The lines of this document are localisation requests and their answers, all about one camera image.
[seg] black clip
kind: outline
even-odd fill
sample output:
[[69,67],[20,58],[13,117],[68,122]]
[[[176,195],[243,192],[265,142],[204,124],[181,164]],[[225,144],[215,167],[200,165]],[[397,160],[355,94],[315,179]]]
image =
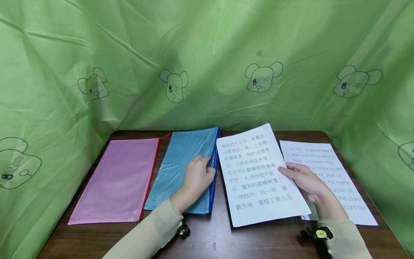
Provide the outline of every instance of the black clip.
[[334,237],[331,230],[327,227],[320,227],[315,232],[310,228],[305,228],[301,231],[301,235],[307,240],[317,240],[318,238],[332,239]]
[[186,224],[182,224],[177,229],[177,234],[184,240],[190,235],[191,231],[190,228]]

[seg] cartoon bear print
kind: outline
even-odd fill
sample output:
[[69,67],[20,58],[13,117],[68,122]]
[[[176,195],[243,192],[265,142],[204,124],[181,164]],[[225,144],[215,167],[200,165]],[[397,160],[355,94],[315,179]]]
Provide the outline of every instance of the cartoon bear print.
[[268,67],[259,67],[251,64],[247,67],[244,75],[250,79],[247,89],[252,92],[265,92],[272,87],[273,78],[282,74],[283,65],[275,62]]
[[333,91],[339,97],[355,97],[362,93],[365,85],[376,85],[382,77],[383,73],[379,69],[363,72],[357,71],[353,65],[346,65],[339,72],[337,78],[340,82]]
[[102,69],[94,68],[92,75],[86,79],[78,80],[79,90],[83,94],[87,94],[90,100],[101,99],[108,96],[108,90],[104,83],[106,82],[105,74]]
[[0,140],[0,189],[15,189],[30,180],[42,165],[42,160],[24,152],[26,141],[20,138]]
[[401,160],[414,171],[414,141],[404,143],[398,147]]
[[159,78],[167,83],[165,94],[171,102],[179,103],[183,101],[183,88],[187,86],[187,72],[181,74],[173,74],[169,70],[164,69],[160,72]]

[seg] white paper sheet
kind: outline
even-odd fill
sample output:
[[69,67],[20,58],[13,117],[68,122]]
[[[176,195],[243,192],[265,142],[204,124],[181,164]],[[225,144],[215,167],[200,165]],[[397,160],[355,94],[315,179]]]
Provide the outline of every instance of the white paper sheet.
[[311,211],[285,167],[270,124],[217,139],[233,227]]
[[[336,195],[349,219],[357,225],[378,226],[368,206],[328,143],[280,141],[284,160],[308,166]],[[315,205],[309,201],[311,215],[304,220],[319,220]]]

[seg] wooden table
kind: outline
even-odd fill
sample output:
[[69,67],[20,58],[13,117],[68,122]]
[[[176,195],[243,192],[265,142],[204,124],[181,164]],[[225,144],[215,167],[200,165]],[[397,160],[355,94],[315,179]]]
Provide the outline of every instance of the wooden table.
[[[111,136],[111,140],[160,138],[168,133],[168,131],[117,131]],[[223,135],[231,136],[236,133],[239,131],[224,131]],[[275,131],[274,134],[278,140],[332,144],[329,137],[321,131]],[[160,142],[152,184],[169,141],[170,138],[166,138]],[[373,258],[409,258],[336,148],[335,152],[379,224],[378,227],[358,226]],[[102,258],[118,240],[137,225],[137,223],[67,225],[102,153],[38,258]],[[232,228],[223,185],[218,170],[213,212],[210,215],[187,215],[186,224],[191,229],[191,235],[184,241],[178,237],[173,238],[154,258],[330,258],[323,242],[315,244],[300,237],[299,232],[311,226],[310,222],[303,221],[300,217]]]

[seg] yellow label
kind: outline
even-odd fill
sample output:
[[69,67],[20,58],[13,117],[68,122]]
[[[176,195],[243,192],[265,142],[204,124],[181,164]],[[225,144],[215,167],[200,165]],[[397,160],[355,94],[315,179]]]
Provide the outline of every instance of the yellow label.
[[317,231],[316,231],[316,236],[317,236],[318,238],[326,238],[326,233],[325,233],[325,231],[323,231],[323,230],[317,230]]

